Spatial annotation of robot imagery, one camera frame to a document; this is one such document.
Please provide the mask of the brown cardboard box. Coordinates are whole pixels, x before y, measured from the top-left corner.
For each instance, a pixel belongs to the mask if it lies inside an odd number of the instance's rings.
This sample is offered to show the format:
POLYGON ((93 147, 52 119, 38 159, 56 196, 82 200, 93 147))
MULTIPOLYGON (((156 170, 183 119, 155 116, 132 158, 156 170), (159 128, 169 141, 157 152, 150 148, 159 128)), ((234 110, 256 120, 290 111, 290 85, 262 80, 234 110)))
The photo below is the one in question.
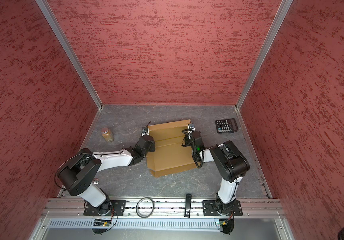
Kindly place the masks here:
POLYGON ((156 177, 181 173, 195 169, 197 166, 192 158, 192 148, 183 147, 185 134, 191 120, 182 120, 148 127, 149 135, 155 142, 155 151, 146 156, 147 167, 156 177))

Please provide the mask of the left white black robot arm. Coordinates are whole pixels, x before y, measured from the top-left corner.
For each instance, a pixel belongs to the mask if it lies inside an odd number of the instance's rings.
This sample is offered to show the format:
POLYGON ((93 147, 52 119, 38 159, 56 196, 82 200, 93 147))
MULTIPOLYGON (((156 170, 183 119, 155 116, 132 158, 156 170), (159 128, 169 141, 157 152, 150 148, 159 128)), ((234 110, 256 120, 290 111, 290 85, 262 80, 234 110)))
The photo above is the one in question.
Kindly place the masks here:
POLYGON ((104 216, 112 206, 108 195, 93 183, 96 174, 106 169, 133 166, 154 151, 154 139, 149 135, 140 137, 135 147, 118 152, 98 153, 85 148, 62 164, 55 176, 71 196, 83 198, 98 215, 104 216))

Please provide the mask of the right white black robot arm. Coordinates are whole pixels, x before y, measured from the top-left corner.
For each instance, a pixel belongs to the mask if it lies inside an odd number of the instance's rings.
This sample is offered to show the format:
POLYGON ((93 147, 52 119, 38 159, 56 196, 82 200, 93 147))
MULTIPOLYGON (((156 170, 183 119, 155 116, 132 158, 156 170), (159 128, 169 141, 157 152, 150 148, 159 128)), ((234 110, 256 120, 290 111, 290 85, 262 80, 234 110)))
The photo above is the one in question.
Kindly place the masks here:
POLYGON ((250 164, 232 141, 206 148, 201 132, 185 129, 182 147, 191 147, 191 155, 198 169, 204 163, 214 162, 222 182, 216 195, 215 210, 223 216, 231 213, 236 207, 236 193, 241 180, 250 170, 250 164))

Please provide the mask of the black desk calculator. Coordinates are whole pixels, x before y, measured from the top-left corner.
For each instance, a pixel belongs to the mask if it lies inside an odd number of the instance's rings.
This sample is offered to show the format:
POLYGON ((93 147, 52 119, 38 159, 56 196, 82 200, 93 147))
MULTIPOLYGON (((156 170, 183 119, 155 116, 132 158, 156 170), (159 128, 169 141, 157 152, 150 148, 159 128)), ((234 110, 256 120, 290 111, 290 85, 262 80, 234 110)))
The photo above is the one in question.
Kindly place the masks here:
POLYGON ((216 120, 215 125, 218 134, 232 134, 238 131, 238 125, 235 118, 216 120))

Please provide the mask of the spice jar pink lid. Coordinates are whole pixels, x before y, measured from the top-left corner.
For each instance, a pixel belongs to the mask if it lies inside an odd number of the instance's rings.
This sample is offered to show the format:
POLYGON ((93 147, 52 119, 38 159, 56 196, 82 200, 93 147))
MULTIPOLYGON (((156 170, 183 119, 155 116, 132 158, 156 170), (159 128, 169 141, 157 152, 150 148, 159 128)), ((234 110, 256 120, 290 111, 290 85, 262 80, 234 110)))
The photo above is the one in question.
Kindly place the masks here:
POLYGON ((102 128, 101 135, 107 143, 111 143, 114 141, 114 135, 109 128, 102 128))

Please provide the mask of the small round metal knob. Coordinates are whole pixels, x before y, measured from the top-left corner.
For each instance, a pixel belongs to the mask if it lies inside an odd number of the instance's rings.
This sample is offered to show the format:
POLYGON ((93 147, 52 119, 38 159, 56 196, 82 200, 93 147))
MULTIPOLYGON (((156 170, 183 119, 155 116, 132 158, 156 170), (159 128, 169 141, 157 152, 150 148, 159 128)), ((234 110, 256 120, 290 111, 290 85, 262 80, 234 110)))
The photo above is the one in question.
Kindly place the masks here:
POLYGON ((93 184, 94 184, 94 185, 98 185, 98 184, 99 184, 99 179, 98 179, 98 178, 94 178, 93 184))

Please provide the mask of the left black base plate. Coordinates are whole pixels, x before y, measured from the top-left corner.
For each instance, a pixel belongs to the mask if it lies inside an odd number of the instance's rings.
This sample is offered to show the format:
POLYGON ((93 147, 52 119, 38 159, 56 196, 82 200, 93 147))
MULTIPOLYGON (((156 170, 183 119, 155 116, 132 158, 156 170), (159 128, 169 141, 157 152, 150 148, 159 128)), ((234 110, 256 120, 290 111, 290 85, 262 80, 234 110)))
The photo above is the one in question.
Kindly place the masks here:
POLYGON ((106 214, 100 214, 97 208, 93 207, 90 203, 85 201, 83 215, 106 217, 106 216, 111 216, 112 214, 116 213, 118 216, 122 216, 125 210, 126 203, 127 203, 126 200, 111 200, 110 206, 108 208, 108 212, 106 214))

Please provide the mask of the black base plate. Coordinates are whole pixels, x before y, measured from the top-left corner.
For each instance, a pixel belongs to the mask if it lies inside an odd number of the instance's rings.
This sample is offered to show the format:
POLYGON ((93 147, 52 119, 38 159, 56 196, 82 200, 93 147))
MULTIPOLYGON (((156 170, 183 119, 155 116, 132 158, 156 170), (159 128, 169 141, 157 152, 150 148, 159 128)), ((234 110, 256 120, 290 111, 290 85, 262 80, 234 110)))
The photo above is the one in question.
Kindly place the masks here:
POLYGON ((126 203, 127 203, 126 200, 111 200, 110 206, 108 208, 108 212, 106 214, 100 214, 97 208, 93 207, 90 203, 85 201, 83 215, 106 217, 106 216, 111 216, 112 214, 116 213, 118 216, 122 216, 125 210, 126 203))
POLYGON ((230 217, 233 214, 234 217, 243 216, 243 210, 241 203, 238 200, 234 200, 228 204, 224 204, 221 200, 204 200, 203 212, 204 216, 223 216, 230 217))

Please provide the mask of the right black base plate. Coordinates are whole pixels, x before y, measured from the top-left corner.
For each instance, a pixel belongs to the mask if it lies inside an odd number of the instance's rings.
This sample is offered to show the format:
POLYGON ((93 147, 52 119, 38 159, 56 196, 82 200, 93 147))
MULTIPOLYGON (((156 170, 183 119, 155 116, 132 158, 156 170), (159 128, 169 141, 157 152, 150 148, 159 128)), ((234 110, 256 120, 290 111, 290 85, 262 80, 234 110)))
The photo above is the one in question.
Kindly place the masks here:
POLYGON ((243 216, 243 210, 241 203, 238 200, 234 200, 228 204, 224 204, 221 200, 204 200, 203 212, 204 216, 223 216, 230 217, 233 214, 234 217, 243 216))

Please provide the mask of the aluminium front rail frame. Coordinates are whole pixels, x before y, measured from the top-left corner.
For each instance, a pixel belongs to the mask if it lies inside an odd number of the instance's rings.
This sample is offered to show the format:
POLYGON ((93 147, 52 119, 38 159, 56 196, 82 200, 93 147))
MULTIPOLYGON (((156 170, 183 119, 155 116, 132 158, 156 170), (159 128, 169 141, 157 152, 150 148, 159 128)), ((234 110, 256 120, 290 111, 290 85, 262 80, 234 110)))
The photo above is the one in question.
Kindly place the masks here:
POLYGON ((240 199, 243 216, 230 217, 204 216, 202 202, 206 199, 192 198, 191 216, 184 217, 186 198, 119 198, 126 200, 122 216, 84 216, 84 200, 77 197, 49 199, 30 239, 42 240, 50 229, 91 229, 94 219, 112 220, 110 229, 145 230, 199 230, 219 231, 219 221, 272 220, 280 240, 293 240, 280 200, 277 199, 240 199))

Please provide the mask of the right aluminium corner post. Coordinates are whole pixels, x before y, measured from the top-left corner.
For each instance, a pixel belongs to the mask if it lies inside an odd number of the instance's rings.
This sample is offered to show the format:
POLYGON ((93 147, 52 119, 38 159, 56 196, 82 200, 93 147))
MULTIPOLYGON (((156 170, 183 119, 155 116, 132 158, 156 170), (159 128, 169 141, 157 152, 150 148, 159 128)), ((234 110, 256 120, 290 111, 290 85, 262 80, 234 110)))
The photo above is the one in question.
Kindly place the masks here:
POLYGON ((241 107, 248 95, 248 92, 250 91, 255 78, 257 77, 259 70, 261 66, 263 65, 263 62, 277 36, 277 33, 279 32, 279 29, 293 3, 293 0, 282 0, 281 4, 278 8, 278 11, 274 17, 274 20, 270 26, 270 29, 266 35, 266 38, 263 42, 263 45, 259 51, 258 57, 253 65, 253 68, 251 70, 251 73, 246 81, 246 84, 243 88, 243 91, 238 99, 238 102, 236 104, 236 111, 240 111, 241 107))

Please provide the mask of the aluminium corner post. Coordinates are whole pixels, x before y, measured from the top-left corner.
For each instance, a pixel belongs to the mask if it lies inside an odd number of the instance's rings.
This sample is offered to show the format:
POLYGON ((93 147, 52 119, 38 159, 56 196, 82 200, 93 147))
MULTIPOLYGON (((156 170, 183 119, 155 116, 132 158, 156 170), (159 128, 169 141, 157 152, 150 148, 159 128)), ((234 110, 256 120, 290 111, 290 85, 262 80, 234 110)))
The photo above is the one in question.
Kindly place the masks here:
POLYGON ((36 0, 35 1, 40 8, 41 12, 43 13, 45 19, 47 20, 48 24, 50 25, 52 31, 54 32, 56 38, 58 39, 59 43, 61 44, 62 48, 64 49, 66 55, 68 56, 69 60, 71 61, 74 69, 76 70, 78 76, 81 78, 84 86, 86 87, 89 95, 92 97, 94 103, 96 104, 97 108, 101 110, 103 108, 103 103, 98 96, 95 88, 93 87, 87 73, 83 69, 81 62, 79 61, 76 53, 74 52, 70 42, 68 41, 64 31, 62 30, 59 22, 57 21, 52 9, 49 6, 48 1, 45 0, 36 0))
POLYGON ((263 45, 259 51, 258 57, 253 65, 253 68, 251 70, 251 73, 246 81, 246 84, 243 88, 243 91, 238 99, 238 102, 236 104, 236 111, 240 111, 241 107, 248 95, 248 92, 250 91, 255 78, 257 77, 259 70, 261 66, 263 65, 263 62, 277 36, 277 33, 279 32, 279 29, 293 3, 293 0, 282 0, 281 4, 278 8, 278 11, 274 17, 274 20, 270 26, 270 29, 266 35, 266 38, 263 42, 263 45))

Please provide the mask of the left aluminium corner post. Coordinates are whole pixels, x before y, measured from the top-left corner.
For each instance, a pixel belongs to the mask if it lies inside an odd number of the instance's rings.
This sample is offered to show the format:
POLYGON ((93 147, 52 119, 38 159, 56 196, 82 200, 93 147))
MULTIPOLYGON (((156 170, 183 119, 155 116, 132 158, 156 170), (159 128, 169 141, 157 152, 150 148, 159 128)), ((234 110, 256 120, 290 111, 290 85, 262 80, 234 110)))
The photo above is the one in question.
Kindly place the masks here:
POLYGON ((48 1, 45 0, 36 0, 35 1, 40 8, 41 12, 43 13, 45 19, 47 20, 48 24, 50 25, 52 31, 54 32, 56 38, 58 39, 59 43, 61 44, 62 48, 64 49, 66 55, 68 56, 69 60, 71 61, 74 69, 76 70, 78 76, 81 78, 84 86, 86 87, 89 95, 92 97, 94 103, 96 104, 97 108, 101 110, 103 108, 103 103, 98 96, 95 88, 93 87, 87 73, 83 69, 81 62, 79 61, 76 53, 74 52, 70 42, 68 41, 64 31, 62 30, 59 22, 57 21, 52 9, 49 6, 48 1))

